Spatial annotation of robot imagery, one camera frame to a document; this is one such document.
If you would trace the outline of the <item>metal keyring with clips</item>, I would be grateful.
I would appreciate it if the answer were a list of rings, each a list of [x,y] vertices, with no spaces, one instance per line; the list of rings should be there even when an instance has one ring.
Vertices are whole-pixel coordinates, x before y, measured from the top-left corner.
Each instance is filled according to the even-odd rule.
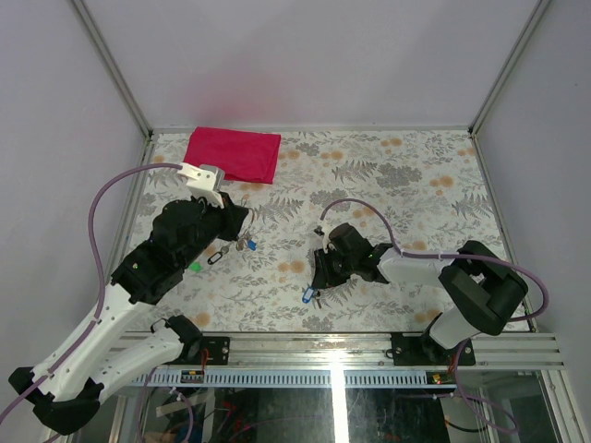
[[[256,211],[248,207],[247,208],[247,217],[242,224],[241,230],[238,234],[238,237],[235,241],[235,250],[238,252],[243,252],[246,249],[249,249],[248,242],[252,239],[251,237],[251,228],[255,221]]]

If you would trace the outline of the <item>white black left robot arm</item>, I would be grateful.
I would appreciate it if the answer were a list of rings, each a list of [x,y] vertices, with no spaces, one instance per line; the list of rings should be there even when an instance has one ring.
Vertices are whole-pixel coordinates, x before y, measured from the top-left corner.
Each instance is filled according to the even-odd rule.
[[[108,351],[137,317],[147,314],[183,280],[185,270],[216,239],[234,241],[249,211],[223,196],[221,207],[204,198],[174,200],[152,223],[149,238],[130,252],[106,286],[99,316],[88,315],[90,335],[72,354],[67,341],[43,362],[19,367],[9,384],[33,414],[59,435],[86,425],[118,390],[153,368],[192,364],[202,352],[202,333],[183,315],[169,317],[148,338],[115,356]]]

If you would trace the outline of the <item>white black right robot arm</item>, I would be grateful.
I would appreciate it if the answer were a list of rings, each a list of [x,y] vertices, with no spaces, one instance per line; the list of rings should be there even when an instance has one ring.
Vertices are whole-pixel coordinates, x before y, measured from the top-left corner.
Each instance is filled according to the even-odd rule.
[[[522,277],[473,240],[455,253],[414,257],[391,244],[372,245],[355,227],[343,223],[323,235],[323,247],[313,257],[312,283],[302,296],[305,303],[353,275],[381,284],[427,285],[449,295],[453,308],[437,315],[411,340],[411,365],[443,365],[463,341],[480,333],[499,335],[528,292]]]

